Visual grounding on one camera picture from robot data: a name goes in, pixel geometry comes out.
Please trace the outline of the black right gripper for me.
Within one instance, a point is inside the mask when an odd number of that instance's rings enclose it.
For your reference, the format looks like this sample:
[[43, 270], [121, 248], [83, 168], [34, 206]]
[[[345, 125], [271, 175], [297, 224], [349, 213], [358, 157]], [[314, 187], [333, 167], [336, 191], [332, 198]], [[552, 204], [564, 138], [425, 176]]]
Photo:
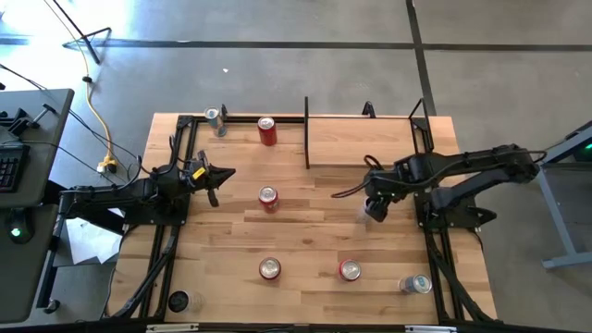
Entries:
[[410, 179], [407, 162], [395, 162], [390, 169], [377, 161], [365, 161], [369, 167], [364, 176], [364, 193], [370, 197], [365, 200], [365, 213], [377, 222], [383, 222], [388, 215], [389, 200], [405, 199], [410, 193], [407, 181]]

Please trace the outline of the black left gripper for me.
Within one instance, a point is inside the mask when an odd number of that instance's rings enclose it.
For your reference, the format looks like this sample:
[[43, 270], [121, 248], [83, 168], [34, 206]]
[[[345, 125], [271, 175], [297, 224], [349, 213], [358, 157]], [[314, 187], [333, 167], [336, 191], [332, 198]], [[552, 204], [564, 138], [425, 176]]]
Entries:
[[213, 166], [200, 150], [195, 158], [179, 172], [179, 188], [182, 192], [207, 191], [208, 201], [212, 207], [218, 207], [219, 201], [213, 185], [222, 185], [236, 173], [235, 168]]

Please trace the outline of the red Fanta can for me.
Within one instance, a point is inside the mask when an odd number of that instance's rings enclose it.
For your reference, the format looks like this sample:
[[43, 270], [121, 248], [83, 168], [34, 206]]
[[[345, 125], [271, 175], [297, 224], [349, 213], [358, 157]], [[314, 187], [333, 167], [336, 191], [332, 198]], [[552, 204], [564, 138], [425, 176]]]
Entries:
[[362, 268], [357, 261], [346, 259], [339, 263], [338, 273], [341, 279], [352, 282], [361, 276]]
[[267, 213], [275, 213], [278, 209], [278, 191], [271, 186], [264, 186], [258, 194], [259, 203]]

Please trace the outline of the Red Bull slim can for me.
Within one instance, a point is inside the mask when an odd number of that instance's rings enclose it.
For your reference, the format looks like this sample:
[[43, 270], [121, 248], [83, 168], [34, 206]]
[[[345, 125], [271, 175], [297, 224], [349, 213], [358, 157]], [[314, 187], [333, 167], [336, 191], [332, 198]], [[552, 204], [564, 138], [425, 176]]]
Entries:
[[225, 124], [227, 118], [227, 110], [224, 105], [221, 108], [207, 107], [203, 112], [204, 118], [209, 126], [213, 129], [217, 137], [223, 137], [227, 133]]

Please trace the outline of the red Coca-Cola can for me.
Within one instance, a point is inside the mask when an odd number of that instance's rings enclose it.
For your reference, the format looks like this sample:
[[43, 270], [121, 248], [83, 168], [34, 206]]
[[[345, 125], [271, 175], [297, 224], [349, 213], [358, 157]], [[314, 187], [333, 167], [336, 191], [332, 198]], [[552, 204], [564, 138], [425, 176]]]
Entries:
[[258, 267], [259, 275], [265, 280], [277, 279], [281, 274], [281, 263], [277, 258], [266, 257]]
[[277, 127], [272, 117], [260, 117], [257, 122], [257, 128], [263, 145], [273, 146], [277, 143]]

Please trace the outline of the blue striped slim can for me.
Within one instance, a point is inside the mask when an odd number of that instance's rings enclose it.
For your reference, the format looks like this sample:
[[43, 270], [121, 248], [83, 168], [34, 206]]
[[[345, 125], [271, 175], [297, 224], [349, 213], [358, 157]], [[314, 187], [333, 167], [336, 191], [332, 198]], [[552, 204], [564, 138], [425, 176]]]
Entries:
[[407, 294], [427, 294], [432, 290], [432, 281], [423, 274], [408, 276], [400, 280], [399, 288]]

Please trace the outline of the wooden shelf with black posts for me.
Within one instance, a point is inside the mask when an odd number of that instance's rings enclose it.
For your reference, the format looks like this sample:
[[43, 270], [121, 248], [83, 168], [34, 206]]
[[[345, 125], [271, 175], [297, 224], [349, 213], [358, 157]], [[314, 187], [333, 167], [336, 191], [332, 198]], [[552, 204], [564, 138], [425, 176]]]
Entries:
[[434, 149], [423, 99], [405, 117], [380, 117], [369, 102], [360, 116], [313, 115], [306, 110], [303, 130], [308, 168], [361, 167], [366, 155], [390, 163]]

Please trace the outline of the black desk leg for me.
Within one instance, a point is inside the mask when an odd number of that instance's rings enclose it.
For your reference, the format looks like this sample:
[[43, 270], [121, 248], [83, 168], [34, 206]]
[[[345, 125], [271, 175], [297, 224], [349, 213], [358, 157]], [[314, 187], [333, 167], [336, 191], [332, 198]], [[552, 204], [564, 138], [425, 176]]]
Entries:
[[52, 299], [51, 294], [57, 273], [54, 261], [67, 218], [81, 217], [99, 228], [117, 235], [124, 234], [124, 218], [108, 210], [108, 204], [116, 199], [122, 188], [123, 185], [111, 185], [76, 186], [66, 189], [53, 181], [45, 187], [42, 203], [56, 204], [58, 211], [40, 278], [41, 287], [35, 303], [36, 309], [41, 309], [45, 314], [51, 314], [60, 307], [60, 301]]

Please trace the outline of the grey desk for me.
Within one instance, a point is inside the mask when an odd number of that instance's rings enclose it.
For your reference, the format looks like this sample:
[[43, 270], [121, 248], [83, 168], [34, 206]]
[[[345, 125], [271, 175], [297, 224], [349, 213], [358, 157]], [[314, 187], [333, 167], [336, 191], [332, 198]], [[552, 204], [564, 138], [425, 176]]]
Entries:
[[[18, 189], [0, 193], [0, 325], [26, 320], [35, 303], [57, 218], [57, 205], [42, 203], [42, 199], [52, 181], [50, 173], [73, 97], [70, 89], [0, 92], [0, 111], [10, 117], [22, 108], [35, 118], [43, 111], [43, 104], [56, 110], [55, 115], [47, 113], [41, 118], [38, 129], [26, 129], [19, 138], [0, 127], [0, 145], [30, 146]], [[7, 235], [4, 223], [12, 208], [29, 211], [35, 233], [25, 244], [16, 244]]]

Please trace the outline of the black computer mouse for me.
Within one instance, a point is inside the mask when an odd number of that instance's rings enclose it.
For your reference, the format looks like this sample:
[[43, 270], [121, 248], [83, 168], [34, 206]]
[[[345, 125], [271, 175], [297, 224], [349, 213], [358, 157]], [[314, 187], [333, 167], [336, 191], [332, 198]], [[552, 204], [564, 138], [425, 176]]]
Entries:
[[12, 208], [4, 225], [8, 237], [16, 244], [29, 242], [35, 233], [29, 211], [26, 208]]

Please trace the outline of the black keyboard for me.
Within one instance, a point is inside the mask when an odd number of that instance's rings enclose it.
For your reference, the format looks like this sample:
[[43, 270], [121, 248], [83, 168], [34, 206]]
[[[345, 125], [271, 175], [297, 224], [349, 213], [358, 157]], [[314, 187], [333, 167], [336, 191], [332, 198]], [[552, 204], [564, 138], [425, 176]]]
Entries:
[[29, 151], [30, 146], [26, 144], [0, 145], [0, 193], [18, 189]]

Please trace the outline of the black desk clamp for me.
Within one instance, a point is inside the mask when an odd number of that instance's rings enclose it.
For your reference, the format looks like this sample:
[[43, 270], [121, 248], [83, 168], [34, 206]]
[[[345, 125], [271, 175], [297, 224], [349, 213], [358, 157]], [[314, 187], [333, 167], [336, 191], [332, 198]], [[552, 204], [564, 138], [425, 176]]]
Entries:
[[48, 104], [43, 104], [43, 111], [35, 118], [31, 118], [22, 108], [19, 108], [13, 117], [10, 117], [6, 111], [0, 111], [0, 127], [7, 128], [9, 134], [19, 138], [27, 129], [38, 129], [41, 118], [47, 113], [55, 115], [56, 110]]

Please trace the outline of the black aluminium table frame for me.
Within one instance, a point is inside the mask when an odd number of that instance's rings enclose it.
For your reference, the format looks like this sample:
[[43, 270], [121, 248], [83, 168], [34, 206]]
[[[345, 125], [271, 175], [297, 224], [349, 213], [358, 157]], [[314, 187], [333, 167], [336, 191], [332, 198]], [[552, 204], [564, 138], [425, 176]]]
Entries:
[[[178, 146], [182, 158], [204, 150], [214, 165], [236, 173], [217, 192], [218, 207], [204, 192], [191, 197], [173, 261], [155, 282], [148, 314], [204, 330], [403, 328], [469, 315], [444, 278], [427, 294], [399, 288], [401, 279], [430, 271], [412, 199], [392, 205], [382, 223], [357, 224], [364, 195], [341, 199], [338, 192], [359, 184], [365, 165], [308, 168], [303, 114], [278, 117], [273, 146], [261, 143], [256, 121], [231, 115], [227, 134], [219, 138], [201, 115], [154, 116], [144, 154], [148, 167], [168, 162]], [[277, 190], [275, 213], [259, 203], [264, 186]], [[259, 275], [266, 257], [281, 263], [277, 279]], [[339, 276], [346, 259], [362, 268], [355, 281]], [[201, 293], [201, 312], [169, 311], [167, 300], [176, 290]]]

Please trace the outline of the silver aluminium bracket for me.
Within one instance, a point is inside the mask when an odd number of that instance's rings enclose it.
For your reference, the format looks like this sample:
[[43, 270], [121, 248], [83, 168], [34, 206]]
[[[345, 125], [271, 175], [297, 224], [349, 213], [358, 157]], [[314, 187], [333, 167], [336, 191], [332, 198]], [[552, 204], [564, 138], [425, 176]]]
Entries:
[[404, 327], [405, 333], [458, 333], [456, 327], [409, 325]]
[[154, 324], [146, 327], [145, 333], [191, 333], [197, 332], [200, 326], [195, 323]]

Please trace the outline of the grey metal table frame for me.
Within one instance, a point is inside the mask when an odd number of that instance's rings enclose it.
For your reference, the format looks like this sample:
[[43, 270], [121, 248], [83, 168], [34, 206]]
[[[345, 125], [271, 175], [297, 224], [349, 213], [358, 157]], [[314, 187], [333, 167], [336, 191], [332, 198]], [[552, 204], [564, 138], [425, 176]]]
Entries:
[[592, 226], [592, 120], [550, 147], [537, 180], [565, 255], [545, 259], [547, 269], [592, 264], [592, 250], [578, 250], [571, 225]]

